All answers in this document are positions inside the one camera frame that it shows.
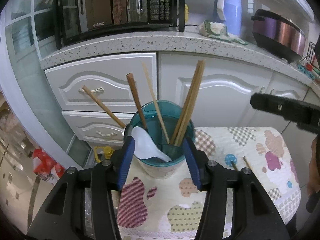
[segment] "white plastic spoon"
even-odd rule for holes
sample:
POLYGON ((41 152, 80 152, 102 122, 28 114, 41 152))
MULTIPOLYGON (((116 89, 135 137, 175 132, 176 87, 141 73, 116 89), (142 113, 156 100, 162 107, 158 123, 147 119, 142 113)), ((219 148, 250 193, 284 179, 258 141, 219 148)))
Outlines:
POLYGON ((138 159, 145 160, 157 157, 164 162, 172 161, 169 156, 157 148, 150 135, 143 128, 135 126, 131 136, 134 138, 134 155, 138 159))

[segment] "blue gripper pad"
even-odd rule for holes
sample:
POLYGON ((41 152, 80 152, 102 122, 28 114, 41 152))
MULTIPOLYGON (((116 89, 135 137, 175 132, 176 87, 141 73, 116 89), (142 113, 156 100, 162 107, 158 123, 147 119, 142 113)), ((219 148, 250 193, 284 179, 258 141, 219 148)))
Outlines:
POLYGON ((122 151, 122 162, 118 170, 118 190, 121 190, 128 176, 131 160, 134 153, 134 139, 132 136, 128 136, 121 149, 122 151))
POLYGON ((190 138, 185 138, 182 143, 182 150, 184 156, 186 157, 187 165, 191 174, 191 179, 193 184, 200 189, 201 181, 200 181, 200 172, 198 165, 196 163, 196 159, 193 156, 193 153, 197 153, 196 146, 190 138))

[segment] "microwave control panel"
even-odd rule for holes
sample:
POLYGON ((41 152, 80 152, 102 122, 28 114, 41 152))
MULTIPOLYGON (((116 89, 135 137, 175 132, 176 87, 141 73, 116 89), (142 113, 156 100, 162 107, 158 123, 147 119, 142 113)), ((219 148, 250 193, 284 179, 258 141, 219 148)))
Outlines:
POLYGON ((172 22, 172 0, 148 0, 148 17, 152 23, 172 22))

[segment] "electric kettle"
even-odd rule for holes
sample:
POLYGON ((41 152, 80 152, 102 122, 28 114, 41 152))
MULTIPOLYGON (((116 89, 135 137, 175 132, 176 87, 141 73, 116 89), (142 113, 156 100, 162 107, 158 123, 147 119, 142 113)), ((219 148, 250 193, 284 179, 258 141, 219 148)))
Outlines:
POLYGON ((241 31, 241 0, 214 0, 213 21, 224 23, 228 33, 237 37, 241 31))

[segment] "kitchen wall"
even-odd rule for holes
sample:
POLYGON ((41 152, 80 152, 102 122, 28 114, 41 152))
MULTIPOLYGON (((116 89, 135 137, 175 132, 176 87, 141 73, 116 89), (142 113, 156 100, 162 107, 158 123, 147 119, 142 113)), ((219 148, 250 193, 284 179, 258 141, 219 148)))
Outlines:
MULTIPOLYGON (((187 24, 201 24, 205 19, 212 19, 214 0, 186 0, 189 7, 189 20, 187 24)), ((282 16, 291 19, 299 26, 308 38, 309 22, 301 16, 297 10, 292 9, 292 6, 283 1, 275 0, 242 0, 242 34, 241 38, 254 43, 252 35, 253 22, 250 19, 257 9, 270 9, 271 11, 281 14, 282 16)))
POLYGON ((308 53, 309 42, 317 43, 318 37, 320 35, 320 24, 317 19, 314 23, 309 23, 308 39, 306 40, 306 46, 303 55, 306 56, 308 53))

